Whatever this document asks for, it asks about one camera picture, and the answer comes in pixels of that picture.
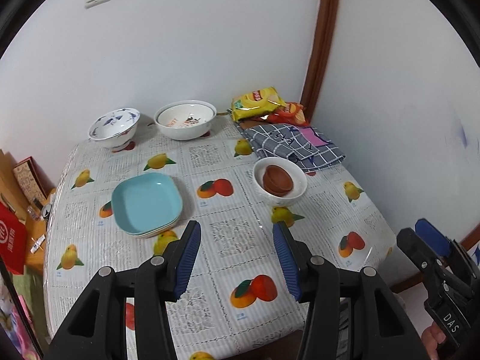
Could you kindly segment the person's right hand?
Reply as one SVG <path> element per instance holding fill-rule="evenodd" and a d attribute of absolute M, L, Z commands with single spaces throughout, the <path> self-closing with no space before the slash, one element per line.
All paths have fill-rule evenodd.
<path fill-rule="evenodd" d="M 421 334 L 421 341 L 431 360 L 438 360 L 438 347 L 447 339 L 436 322 L 426 328 Z"/>

